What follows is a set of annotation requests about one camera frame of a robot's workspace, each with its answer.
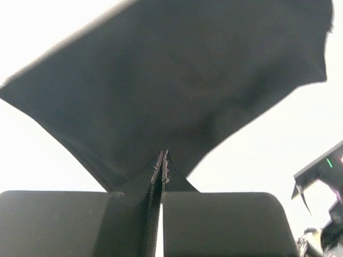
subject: dark cloth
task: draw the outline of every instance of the dark cloth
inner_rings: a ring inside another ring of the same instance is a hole
[[[331,0],[139,0],[14,75],[0,98],[108,191],[158,150],[187,176],[295,88],[326,80],[331,20]]]

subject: green led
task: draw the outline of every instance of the green led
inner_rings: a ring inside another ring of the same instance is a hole
[[[326,161],[327,161],[327,163],[329,164],[330,168],[332,168],[333,166],[332,166],[331,161],[330,161],[328,158],[326,158]]]

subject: black fabric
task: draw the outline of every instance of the black fabric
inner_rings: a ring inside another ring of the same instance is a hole
[[[113,193],[5,192],[0,256],[154,257],[162,185],[198,192],[163,152]]]
[[[330,222],[327,224],[320,236],[320,245],[324,252],[331,250],[338,246],[343,235],[343,225],[339,223]]]
[[[329,210],[330,218],[332,223],[342,224],[343,223],[343,204],[336,201]]]
[[[108,191],[159,149],[187,176],[296,87],[326,80],[331,19],[331,0],[139,0],[13,76],[0,98]]]

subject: bright background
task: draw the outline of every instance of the bright background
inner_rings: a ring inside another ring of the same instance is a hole
[[[0,84],[118,0],[0,1]],[[328,82],[298,89],[232,135],[195,168],[189,181],[201,192],[264,191],[284,206],[295,237],[329,221],[335,196],[323,184],[290,200],[293,175],[343,139],[343,2],[334,0],[333,34],[326,47]],[[54,138],[0,100],[0,192],[104,191]],[[157,256],[163,255],[161,229]]]

